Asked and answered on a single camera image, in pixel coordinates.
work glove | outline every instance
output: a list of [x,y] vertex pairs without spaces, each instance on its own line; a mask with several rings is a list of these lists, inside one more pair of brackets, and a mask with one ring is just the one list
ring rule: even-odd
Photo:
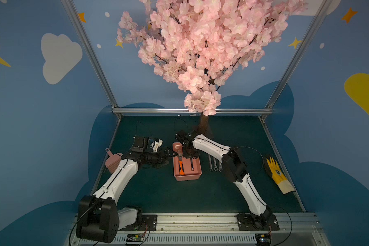
[[289,192],[296,192],[291,183],[287,180],[286,176],[284,176],[283,172],[280,170],[277,161],[273,159],[270,155],[266,155],[264,157],[264,169],[267,174],[275,181],[277,186],[279,186],[281,192],[283,194],[287,194]]

artificial cherry blossom tree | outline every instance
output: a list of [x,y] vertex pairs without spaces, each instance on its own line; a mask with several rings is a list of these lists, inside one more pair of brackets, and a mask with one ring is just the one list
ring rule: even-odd
[[157,11],[145,4],[148,27],[138,28],[123,12],[118,41],[139,44],[138,57],[154,73],[189,91],[184,105],[201,112],[203,133],[209,115],[216,114],[225,84],[239,65],[248,66],[265,55],[263,47],[279,42],[289,15],[304,11],[303,0],[157,0]]

tree trunk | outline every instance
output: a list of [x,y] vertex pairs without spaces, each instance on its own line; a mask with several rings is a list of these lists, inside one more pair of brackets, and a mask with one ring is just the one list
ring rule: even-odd
[[199,118],[199,124],[198,124],[199,134],[205,134],[207,127],[208,127],[208,120],[209,120],[209,115],[205,116],[203,113],[201,113],[201,116]]

yellow cloud shape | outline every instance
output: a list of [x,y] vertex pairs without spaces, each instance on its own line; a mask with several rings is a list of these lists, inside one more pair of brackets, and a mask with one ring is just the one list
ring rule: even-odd
[[369,74],[354,74],[344,83],[344,89],[349,97],[355,101],[369,115]]

white cloud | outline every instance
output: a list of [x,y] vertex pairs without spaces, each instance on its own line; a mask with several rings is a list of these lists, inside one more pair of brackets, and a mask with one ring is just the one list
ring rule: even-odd
[[81,46],[64,34],[45,33],[41,39],[41,51],[45,59],[42,73],[51,85],[61,81],[82,58]]
[[[275,5],[282,1],[283,0],[274,0],[273,4]],[[305,2],[309,3],[309,5],[307,6],[308,9],[300,13],[299,15],[315,15],[323,0],[305,0]],[[329,15],[330,13],[332,13],[338,7],[339,3],[340,0],[332,0],[332,3],[328,7],[327,14]]]

